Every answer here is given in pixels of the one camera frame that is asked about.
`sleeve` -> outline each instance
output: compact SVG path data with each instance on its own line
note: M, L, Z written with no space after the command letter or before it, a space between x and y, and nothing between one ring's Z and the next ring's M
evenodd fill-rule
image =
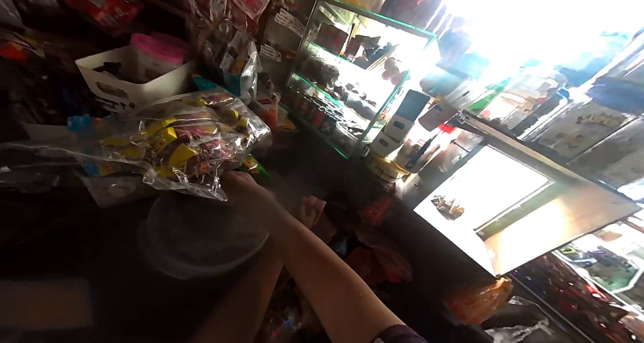
M399 324L383 330L373 343L427 343L427 341L413 329Z

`plastic jar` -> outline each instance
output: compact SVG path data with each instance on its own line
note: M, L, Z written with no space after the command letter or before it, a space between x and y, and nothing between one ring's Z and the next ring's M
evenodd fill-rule
M144 34L133 34L130 41L137 51L137 79L147 83L183 64L184 51Z

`price tag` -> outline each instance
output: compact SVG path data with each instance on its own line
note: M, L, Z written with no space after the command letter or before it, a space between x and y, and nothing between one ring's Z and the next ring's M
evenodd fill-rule
M285 26L300 37L304 35L304 25L300 21L298 21L298 19L295 18L294 15L290 14L283 8L280 8L279 13L275 15L275 22L279 23L282 26Z
M277 62L281 62L281 52L279 52L278 50L275 50L269 44L263 44L260 47L260 56L266 57L267 59L275 60Z

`glass display case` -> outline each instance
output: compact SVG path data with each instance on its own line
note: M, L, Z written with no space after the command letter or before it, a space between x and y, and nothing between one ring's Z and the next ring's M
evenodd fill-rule
M436 36L337 0L316 0L282 104L342 156L359 156L439 59Z
M640 210L478 118L449 123L465 131L461 151L432 159L419 173L430 183L403 201L492 275Z

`plastic container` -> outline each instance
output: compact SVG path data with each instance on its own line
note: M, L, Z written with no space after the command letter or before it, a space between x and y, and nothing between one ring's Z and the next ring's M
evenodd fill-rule
M139 226L142 254L179 279L229 272L254 256L268 232L210 199L167 191Z
M184 50L160 39L133 34L131 42L137 51L137 79L147 83L183 64Z
M93 70L94 67L102 66L104 62L119 62L121 63L120 72L135 79L136 59L135 47L128 45L78 59L76 66L87 86L100 98L103 108L115 113L136 111L150 105L153 101L187 91L194 68L193 62L183 64L145 84L131 83Z
M349 125L350 123L347 122L337 122L332 134L333 140L345 151L353 150L356 143L358 143L358 137L351 134L349 129L347 129Z

